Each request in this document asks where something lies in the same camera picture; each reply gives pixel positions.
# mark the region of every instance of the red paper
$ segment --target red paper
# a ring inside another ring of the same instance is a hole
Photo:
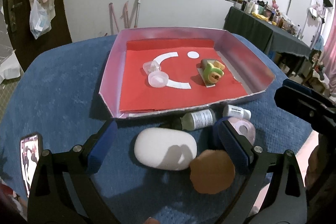
[[[199,106],[247,95],[242,84],[234,79],[226,67],[224,76],[214,87],[206,87],[197,68],[202,59],[220,62],[209,39],[145,39],[127,42],[126,62],[123,76],[120,111],[128,113],[149,112]],[[197,52],[199,58],[188,57]],[[142,65],[161,54],[177,52],[178,57],[162,61],[161,70],[176,82],[189,83],[191,89],[172,87],[153,88]]]

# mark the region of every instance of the phone screen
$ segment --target phone screen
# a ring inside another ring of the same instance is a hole
[[[21,170],[23,181],[26,186],[27,196],[29,197],[30,186],[39,160],[38,135],[30,135],[21,140]]]

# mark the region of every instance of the pink curtain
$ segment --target pink curtain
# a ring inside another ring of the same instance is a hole
[[[336,93],[336,12],[327,43],[324,46],[322,61],[325,65],[325,74],[330,80],[330,93]]]

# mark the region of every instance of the door handle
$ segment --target door handle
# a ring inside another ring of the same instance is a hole
[[[16,31],[16,18],[15,18],[14,9],[17,7],[20,7],[22,5],[22,2],[14,4],[14,0],[7,0],[7,3],[8,3],[8,16],[9,16],[10,30],[12,32],[15,32]]]

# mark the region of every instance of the screw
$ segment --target screw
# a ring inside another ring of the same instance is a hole
[[[72,149],[74,152],[79,152],[82,150],[82,146],[81,145],[75,145]]]
[[[286,150],[286,154],[291,157],[294,155],[294,152],[292,150]]]
[[[257,153],[261,153],[263,151],[263,148],[260,146],[255,146],[254,151],[256,151]]]
[[[49,150],[42,151],[42,156],[48,156],[48,155],[49,155]]]

